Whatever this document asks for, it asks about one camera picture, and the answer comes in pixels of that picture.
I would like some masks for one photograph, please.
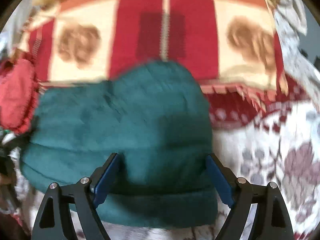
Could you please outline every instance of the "bolt head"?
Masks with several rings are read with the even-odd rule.
[[[239,182],[240,184],[244,184],[244,183],[247,182],[247,180],[246,180],[245,178],[243,178],[243,177],[239,177],[239,178],[238,178],[238,182]]]
[[[81,182],[82,184],[87,184],[87,183],[89,182],[89,178],[84,177],[84,178],[81,179],[80,182]]]
[[[57,183],[51,183],[50,184],[50,189],[55,189],[57,187]]]
[[[276,188],[276,187],[278,187],[278,185],[275,183],[275,182],[270,182],[270,187],[272,187],[272,188]]]

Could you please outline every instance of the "bedspread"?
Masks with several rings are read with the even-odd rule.
[[[280,0],[274,18],[288,94],[266,104],[264,113],[252,109],[241,93],[218,94],[221,98],[208,96],[209,101],[220,100],[219,105],[210,109],[213,151],[238,177],[261,185],[276,182],[287,204],[295,239],[308,239],[320,221],[320,74],[298,50],[298,32],[307,31],[301,0]],[[18,164],[18,151],[12,154]],[[23,200],[21,214],[32,227],[43,194],[28,185],[18,166],[17,172],[16,189]],[[217,236],[229,208],[218,200],[218,211],[214,225],[194,228],[129,228],[108,223],[104,226],[112,240],[209,240]],[[254,212],[252,205],[241,240],[249,236]],[[72,217],[79,239],[84,239],[76,213]]]

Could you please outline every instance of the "brown paw print pattern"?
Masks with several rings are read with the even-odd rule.
[[[58,41],[58,55],[65,61],[75,61],[85,69],[100,46],[100,32],[95,26],[67,25]]]
[[[262,62],[266,74],[276,71],[274,38],[261,26],[246,17],[235,17],[229,25],[227,38],[230,47],[241,53],[244,60]]]

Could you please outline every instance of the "white fabric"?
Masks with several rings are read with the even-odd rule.
[[[270,181],[274,181],[279,184],[276,176],[280,179],[283,184],[284,181],[284,161],[288,152],[292,149],[299,149],[301,144],[311,141],[312,148],[314,152],[314,161],[320,160],[320,140],[318,132],[314,129],[318,129],[320,123],[320,118],[313,105],[310,102],[292,104],[292,113],[288,116],[288,120],[284,126],[281,127],[280,134],[267,133],[264,130],[257,131],[253,124],[247,127],[232,132],[226,131],[215,131],[213,133],[213,149],[217,154],[218,158],[221,160],[222,164],[232,169],[237,177],[245,177],[248,181],[257,183],[259,181],[252,181],[258,174],[259,178],[262,178],[261,184],[266,185]],[[308,121],[307,114],[314,114],[316,116],[315,122]],[[269,125],[273,124],[273,121],[278,120],[279,114],[274,114],[270,116],[265,122]],[[259,160],[255,156],[257,150],[263,151],[264,158],[260,159],[264,168],[259,170],[258,163]],[[250,164],[248,165],[252,170],[250,172],[244,173],[241,170],[242,165],[245,163],[244,151],[252,156]],[[277,152],[280,151],[282,159],[277,159],[278,163],[276,166],[276,176],[273,179],[266,179],[268,173],[274,170],[274,167],[268,167],[268,164],[272,164]],[[309,233],[312,232],[317,224],[320,222],[320,195],[319,195],[319,185],[314,188],[316,204],[312,207],[312,215],[306,218],[302,223],[297,222],[298,215],[304,213],[303,206],[295,211],[292,208],[292,201],[287,197],[286,185],[282,185],[281,192],[284,196],[285,202],[287,203],[287,208],[289,210],[290,219],[292,222],[292,227],[294,232],[298,233]],[[221,227],[224,222],[225,216],[229,212],[229,208],[218,202],[218,209],[221,212],[219,225],[216,227]],[[250,229],[252,227],[252,222],[254,219],[256,205],[253,205],[250,215],[247,220],[246,230],[243,233],[242,240],[248,239]]]
[[[280,0],[277,11],[298,32],[307,34],[307,19],[302,0]]]
[[[16,47],[17,42],[19,42],[21,28],[28,19],[32,9],[31,1],[32,0],[22,0],[2,30],[2,33],[6,33],[8,35],[6,48],[9,55]]]

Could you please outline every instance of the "red fabric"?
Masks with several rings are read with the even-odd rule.
[[[218,35],[213,0],[170,0],[168,59],[196,80],[218,76]]]
[[[312,232],[308,233],[308,234],[305,234],[305,233],[300,234],[300,233],[295,232],[294,233],[294,240],[307,240],[307,239],[309,239],[311,234],[312,234]]]
[[[279,87],[279,81],[280,77],[284,72],[284,64],[283,64],[283,57],[282,57],[282,50],[281,50],[281,45],[280,45],[280,40],[279,40],[279,35],[276,32],[274,35],[274,49],[275,49],[275,61],[276,61],[276,68],[277,68],[277,90],[280,90]]]
[[[0,125],[17,134],[28,130],[37,106],[38,84],[31,61],[19,59],[0,83]]]
[[[0,63],[0,82],[13,69],[13,65],[9,60]]]
[[[55,20],[52,20],[42,26],[42,30],[36,29],[31,32],[29,38],[29,51],[33,51],[33,46],[36,42],[37,32],[40,30],[41,35],[41,44],[38,49],[35,61],[35,69],[36,69],[36,76],[40,82],[47,82],[48,81],[48,66],[51,57],[51,50],[52,50],[52,33],[54,27]]]
[[[266,111],[263,113],[257,112],[255,106],[237,92],[227,91],[225,94],[205,95],[210,103],[209,113],[212,127],[230,130],[243,127],[254,120],[256,129],[273,130],[279,133],[281,124],[286,122],[287,114],[291,112],[292,103],[310,100],[310,97],[294,79],[288,75],[286,78],[289,87],[288,95],[278,91],[275,101],[265,102]],[[276,112],[281,112],[280,118],[272,127],[269,127],[264,123],[264,119]]]
[[[109,78],[160,58],[162,0],[120,0]]]

